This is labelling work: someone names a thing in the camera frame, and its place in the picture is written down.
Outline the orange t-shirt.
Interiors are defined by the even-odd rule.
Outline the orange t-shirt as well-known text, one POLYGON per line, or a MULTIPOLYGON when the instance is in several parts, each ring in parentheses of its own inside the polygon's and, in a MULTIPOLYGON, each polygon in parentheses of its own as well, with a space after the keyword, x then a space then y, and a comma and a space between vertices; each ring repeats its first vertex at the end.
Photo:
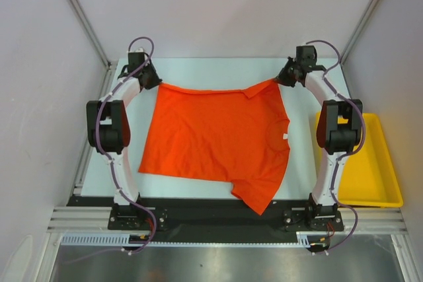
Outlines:
POLYGON ((284 179, 290 154, 278 84, 192 90, 160 85, 140 173, 228 182, 256 214, 284 179))

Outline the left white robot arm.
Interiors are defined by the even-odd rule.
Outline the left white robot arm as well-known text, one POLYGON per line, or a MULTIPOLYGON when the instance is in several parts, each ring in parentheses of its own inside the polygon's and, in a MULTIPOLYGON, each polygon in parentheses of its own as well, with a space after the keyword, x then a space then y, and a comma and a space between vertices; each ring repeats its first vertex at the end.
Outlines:
POLYGON ((128 52, 128 62, 110 92, 86 104, 89 145, 108 165, 115 187, 114 203, 119 206, 133 205, 139 199, 128 158, 131 131, 126 108, 143 90, 162 83, 151 56, 143 49, 128 52))

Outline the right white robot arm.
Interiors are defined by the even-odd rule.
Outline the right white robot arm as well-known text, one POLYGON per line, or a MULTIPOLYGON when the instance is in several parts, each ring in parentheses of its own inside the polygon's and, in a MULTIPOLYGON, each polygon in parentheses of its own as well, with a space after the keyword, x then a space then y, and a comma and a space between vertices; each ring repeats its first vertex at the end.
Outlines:
POLYGON ((306 88, 321 105, 316 140, 322 149, 317 183, 309 195, 305 223, 313 230, 322 229, 335 217, 341 203, 338 189, 347 160, 364 146, 365 122, 359 99, 345 97, 328 79, 329 71, 340 64, 340 53, 326 40, 311 40, 295 49, 274 81, 285 87, 297 83, 306 88), (330 66, 318 64, 315 44, 325 44, 336 54, 330 66))

